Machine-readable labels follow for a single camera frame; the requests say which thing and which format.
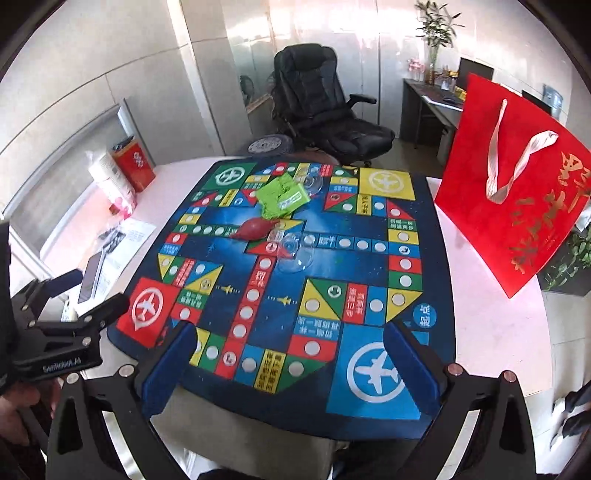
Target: green snack bag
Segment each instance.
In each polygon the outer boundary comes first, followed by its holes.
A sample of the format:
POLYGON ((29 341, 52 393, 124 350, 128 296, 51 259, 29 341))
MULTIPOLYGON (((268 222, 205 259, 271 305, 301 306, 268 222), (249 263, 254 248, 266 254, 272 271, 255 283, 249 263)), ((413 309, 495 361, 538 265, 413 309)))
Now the green snack bag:
POLYGON ((287 215, 310 201, 304 187, 287 173, 257 190, 256 198, 262 206, 262 217, 268 220, 287 215))

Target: phone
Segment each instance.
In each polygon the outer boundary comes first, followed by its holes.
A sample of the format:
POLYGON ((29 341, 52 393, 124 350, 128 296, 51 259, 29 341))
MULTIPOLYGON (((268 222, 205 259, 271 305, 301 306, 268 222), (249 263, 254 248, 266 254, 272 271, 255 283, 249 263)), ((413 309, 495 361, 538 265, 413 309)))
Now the phone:
POLYGON ((92 255, 88 259, 86 269, 84 270, 84 277, 82 278, 82 285, 80 286, 80 295, 78 296, 78 303, 94 298, 96 293, 96 286, 99 282, 100 269, 103 267, 105 260, 105 251, 101 250, 97 254, 92 255))

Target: bag handle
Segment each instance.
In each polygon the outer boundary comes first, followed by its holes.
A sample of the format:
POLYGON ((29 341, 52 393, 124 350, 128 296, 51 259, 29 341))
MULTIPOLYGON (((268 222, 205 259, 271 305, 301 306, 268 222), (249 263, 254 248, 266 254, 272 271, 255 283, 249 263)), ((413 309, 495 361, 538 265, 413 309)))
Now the bag handle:
POLYGON ((553 145, 558 140, 558 134, 552 130, 546 130, 539 134, 531 137, 531 140, 527 144, 525 150, 521 154, 513 176, 509 179, 507 185, 504 185, 500 189, 497 188, 496 180, 499 174, 499 155, 498 155, 498 142, 499 142, 499 127, 505 115, 505 109, 507 108, 508 101, 505 98, 501 105, 501 111, 499 113, 499 120, 496 123, 494 132, 492 133, 491 143, 488 147, 488 179, 486 181, 486 198, 491 202, 500 205, 505 201, 509 195, 509 191, 513 186, 513 182, 519 178, 519 175, 525 170, 527 163, 530 160, 530 155, 542 150, 543 148, 553 145))

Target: black office chair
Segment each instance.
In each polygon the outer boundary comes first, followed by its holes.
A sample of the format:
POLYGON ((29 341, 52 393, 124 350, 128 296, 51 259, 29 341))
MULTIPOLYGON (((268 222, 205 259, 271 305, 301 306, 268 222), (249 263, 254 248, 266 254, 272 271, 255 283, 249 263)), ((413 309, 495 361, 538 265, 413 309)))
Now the black office chair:
POLYGON ((394 132, 355 116, 357 102, 376 104, 368 95, 352 94, 345 102, 330 47, 304 43, 275 55, 273 117, 283 133, 318 147, 343 164, 372 158, 392 148, 394 132))

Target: human hand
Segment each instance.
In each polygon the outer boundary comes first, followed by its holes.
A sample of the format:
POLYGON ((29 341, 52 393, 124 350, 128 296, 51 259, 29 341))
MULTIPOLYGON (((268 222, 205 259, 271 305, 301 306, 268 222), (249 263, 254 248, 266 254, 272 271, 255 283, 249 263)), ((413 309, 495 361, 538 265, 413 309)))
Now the human hand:
POLYGON ((51 415, 56 409, 60 395, 57 380, 36 385, 18 382, 0 397, 0 437, 13 445, 29 445, 27 429, 18 414, 19 408, 28 408, 44 400, 51 415))

